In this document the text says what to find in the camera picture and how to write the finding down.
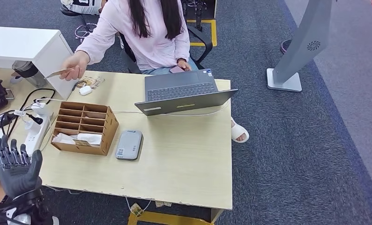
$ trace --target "sleeve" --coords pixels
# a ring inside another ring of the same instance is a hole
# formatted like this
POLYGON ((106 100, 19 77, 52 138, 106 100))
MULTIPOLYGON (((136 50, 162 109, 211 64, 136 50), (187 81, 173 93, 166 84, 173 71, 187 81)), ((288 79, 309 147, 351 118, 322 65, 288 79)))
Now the sleeve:
POLYGON ((180 34, 175 37, 175 57, 176 59, 183 58, 187 62, 190 56, 190 39, 189 31, 187 30, 186 21, 183 17, 182 3, 178 0, 179 16, 182 23, 180 34))
POLYGON ((108 1, 102 9, 94 32, 84 38, 81 45, 77 47, 76 51, 83 51, 89 55, 88 64, 100 62, 106 50, 114 44, 115 34, 118 31, 111 22, 116 21, 118 13, 115 5, 112 5, 112 1, 108 1))

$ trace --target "laptop keyboard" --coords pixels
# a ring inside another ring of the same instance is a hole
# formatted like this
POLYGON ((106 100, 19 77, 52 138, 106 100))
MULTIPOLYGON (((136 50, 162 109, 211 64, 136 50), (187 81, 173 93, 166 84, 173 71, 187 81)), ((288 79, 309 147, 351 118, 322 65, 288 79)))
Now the laptop keyboard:
POLYGON ((191 95, 207 94, 215 92, 213 82, 199 83, 193 85, 179 86, 173 88, 161 88, 148 91, 148 101, 164 100, 169 98, 178 98, 191 95))

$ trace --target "foot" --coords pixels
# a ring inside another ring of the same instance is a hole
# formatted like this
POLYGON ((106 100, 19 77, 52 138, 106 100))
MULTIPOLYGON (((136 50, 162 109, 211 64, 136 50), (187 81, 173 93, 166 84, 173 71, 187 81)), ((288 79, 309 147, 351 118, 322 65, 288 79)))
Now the foot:
MULTIPOLYGON (((235 125, 236 124, 233 121, 231 121, 231 127, 234 127, 235 125)), ((239 141, 239 142, 242 142, 246 138, 247 138, 247 134, 246 133, 243 133, 240 136, 238 136, 238 138, 236 138, 236 140, 239 141)))

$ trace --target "white slipper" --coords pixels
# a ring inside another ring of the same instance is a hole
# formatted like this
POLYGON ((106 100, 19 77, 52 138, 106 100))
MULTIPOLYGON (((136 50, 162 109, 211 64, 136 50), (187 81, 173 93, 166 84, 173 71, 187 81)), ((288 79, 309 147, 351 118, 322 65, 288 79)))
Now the white slipper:
POLYGON ((231 121, 233 121, 234 123, 234 126, 231 128, 231 139, 237 143, 244 143, 246 141, 248 141, 249 139, 249 133, 248 131, 240 126, 239 124, 237 124, 233 118, 231 118, 231 121), (242 134, 245 134, 246 135, 246 138, 242 141, 237 141, 237 138, 240 137, 242 134))

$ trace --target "laptop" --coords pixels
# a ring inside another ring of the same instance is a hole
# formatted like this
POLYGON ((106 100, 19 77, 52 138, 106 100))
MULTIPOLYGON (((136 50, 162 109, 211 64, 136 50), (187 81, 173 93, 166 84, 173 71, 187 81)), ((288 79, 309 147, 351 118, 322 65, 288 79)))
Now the laptop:
POLYGON ((223 105, 238 89, 218 91, 211 69, 145 77, 145 102, 135 103, 152 116, 223 105))

